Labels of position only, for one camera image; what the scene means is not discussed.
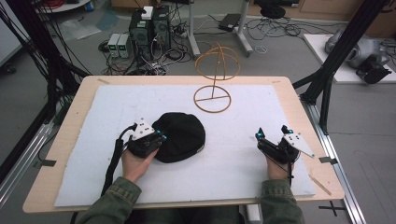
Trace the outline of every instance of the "black hat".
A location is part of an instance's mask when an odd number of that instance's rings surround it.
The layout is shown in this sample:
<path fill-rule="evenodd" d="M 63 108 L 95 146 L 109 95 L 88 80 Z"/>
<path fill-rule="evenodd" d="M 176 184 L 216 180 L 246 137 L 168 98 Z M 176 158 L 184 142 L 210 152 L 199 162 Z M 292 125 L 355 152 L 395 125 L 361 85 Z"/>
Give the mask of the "black hat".
<path fill-rule="evenodd" d="M 162 162 L 183 161 L 204 148 L 205 129 L 194 115 L 165 113 L 152 127 L 167 137 L 155 158 Z"/>

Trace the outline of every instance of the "gray machine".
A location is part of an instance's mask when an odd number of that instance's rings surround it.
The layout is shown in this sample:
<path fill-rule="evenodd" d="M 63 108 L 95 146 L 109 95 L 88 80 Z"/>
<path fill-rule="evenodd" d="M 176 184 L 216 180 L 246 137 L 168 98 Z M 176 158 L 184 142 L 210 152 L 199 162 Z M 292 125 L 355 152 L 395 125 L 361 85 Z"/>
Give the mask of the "gray machine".
<path fill-rule="evenodd" d="M 339 29 L 329 38 L 325 45 L 326 53 L 330 53 L 344 29 Z M 390 60 L 378 40 L 364 35 L 346 57 L 346 63 L 357 69 L 356 74 L 368 84 L 375 84 L 390 74 L 384 65 Z"/>

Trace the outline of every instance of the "gold wire stand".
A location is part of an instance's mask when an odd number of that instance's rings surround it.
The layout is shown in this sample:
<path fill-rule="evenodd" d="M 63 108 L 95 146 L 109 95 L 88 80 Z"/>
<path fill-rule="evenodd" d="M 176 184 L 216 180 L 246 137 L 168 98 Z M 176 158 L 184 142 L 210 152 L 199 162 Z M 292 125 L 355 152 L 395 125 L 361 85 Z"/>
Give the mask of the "gold wire stand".
<path fill-rule="evenodd" d="M 206 74 L 204 74 L 204 72 L 201 71 L 200 69 L 200 63 L 201 60 L 209 55 L 212 54 L 217 54 L 217 63 L 216 63 L 216 69 L 215 69 L 215 75 L 214 76 L 208 76 Z M 230 75 L 227 76 L 227 65 L 226 65 L 226 57 L 231 58 L 232 60 L 235 61 L 236 65 L 237 65 L 237 71 Z M 222 68 L 223 68 L 223 75 L 222 77 L 218 77 L 218 72 L 219 72 L 219 67 L 221 65 L 221 61 L 222 61 Z M 222 47 L 220 44 L 216 43 L 214 45 L 212 45 L 212 48 L 207 51 L 206 53 L 204 53 L 203 55 L 201 55 L 196 61 L 195 61 L 195 69 L 197 70 L 197 72 L 203 76 L 206 77 L 208 79 L 213 80 L 213 85 L 210 86 L 203 86 L 200 89 L 198 89 L 195 94 L 194 94 L 194 102 L 195 105 L 200 108 L 201 110 L 208 112 L 208 113 L 220 113 L 224 110 L 226 110 L 228 107 L 230 107 L 231 105 L 231 95 L 230 93 L 228 93 L 224 88 L 217 86 L 216 85 L 216 81 L 224 81 L 224 80 L 229 80 L 233 77 L 236 77 L 239 74 L 239 71 L 241 70 L 241 66 L 239 64 L 239 60 L 238 60 L 238 56 L 237 53 L 235 52 L 235 50 L 231 49 L 231 48 L 227 48 L 227 47 Z M 212 93 L 210 95 L 210 97 L 206 97 L 206 98 L 198 98 L 197 94 L 199 91 L 203 90 L 203 89 L 208 89 L 211 88 L 212 89 Z M 215 96 L 215 89 L 222 91 L 222 95 L 220 96 Z M 222 99 L 222 98 L 228 98 L 228 103 L 226 106 L 224 106 L 222 109 L 218 109 L 218 110 L 210 110 L 207 108 L 204 108 L 202 105 L 199 105 L 200 102 L 202 101 L 214 101 L 214 100 L 218 100 L 218 99 Z"/>

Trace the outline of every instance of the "wooden table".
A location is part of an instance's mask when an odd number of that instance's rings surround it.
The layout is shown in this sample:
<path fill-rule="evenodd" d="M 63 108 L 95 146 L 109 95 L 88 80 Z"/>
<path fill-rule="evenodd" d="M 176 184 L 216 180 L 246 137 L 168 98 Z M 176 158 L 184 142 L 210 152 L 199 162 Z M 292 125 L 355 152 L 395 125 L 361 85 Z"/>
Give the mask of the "wooden table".
<path fill-rule="evenodd" d="M 62 184 L 64 167 L 70 153 L 78 140 L 78 134 L 91 108 L 96 90 L 102 85 L 207 85 L 210 80 L 193 76 L 166 76 L 166 77 L 86 77 L 71 104 L 64 122 L 49 150 L 47 160 L 56 161 L 54 167 L 42 167 L 32 189 L 23 205 L 26 213 L 81 211 L 88 207 L 54 207 L 58 190 Z M 314 200 L 341 200 L 344 191 L 335 175 L 332 166 L 321 163 L 318 158 L 326 157 L 324 149 L 305 114 L 303 106 L 294 88 L 286 77 L 235 77 L 223 81 L 221 84 L 237 85 L 272 85 L 281 103 L 289 126 L 304 133 L 304 139 L 312 148 L 316 157 L 312 160 L 302 154 L 306 169 L 313 181 L 316 194 L 309 197 L 297 197 L 297 201 Z M 238 203 L 257 203 L 256 200 L 238 201 Z M 205 202 L 195 205 L 209 205 Z"/>

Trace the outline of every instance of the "white mat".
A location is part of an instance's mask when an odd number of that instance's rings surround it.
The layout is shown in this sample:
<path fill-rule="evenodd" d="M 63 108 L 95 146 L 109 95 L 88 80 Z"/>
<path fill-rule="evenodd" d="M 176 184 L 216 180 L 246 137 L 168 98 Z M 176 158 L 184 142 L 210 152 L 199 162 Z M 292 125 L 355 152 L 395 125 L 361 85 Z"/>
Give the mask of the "white mat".
<path fill-rule="evenodd" d="M 324 51 L 324 46 L 330 37 L 332 37 L 332 35 L 304 35 L 305 42 L 308 44 L 309 48 L 314 51 L 321 63 L 324 63 L 324 61 L 327 59 L 327 56 L 329 56 L 329 54 Z M 386 64 L 384 68 L 388 69 L 392 73 L 384 77 L 377 84 L 396 83 L 396 73 Z M 340 68 L 335 73 L 334 80 L 337 83 L 342 84 L 365 83 L 360 77 L 358 77 L 358 75 L 356 75 L 356 69 L 351 68 L 347 63 L 341 64 Z"/>
<path fill-rule="evenodd" d="M 274 88 L 221 86 L 229 91 L 233 102 L 226 111 L 210 114 L 198 109 L 192 100 L 200 87 L 100 87 L 67 163 L 55 206 L 93 204 L 100 196 L 120 132 L 140 118 L 152 124 L 166 112 L 195 115 L 205 127 L 205 148 L 176 163 L 154 160 L 138 181 L 143 190 L 138 203 L 260 197 L 261 182 L 267 179 L 266 162 L 256 148 L 254 134 L 262 127 L 267 138 L 277 142 L 282 136 L 280 128 L 288 125 Z M 121 162 L 114 179 L 119 175 Z M 296 162 L 294 176 L 295 195 L 315 194 L 301 159 Z"/>

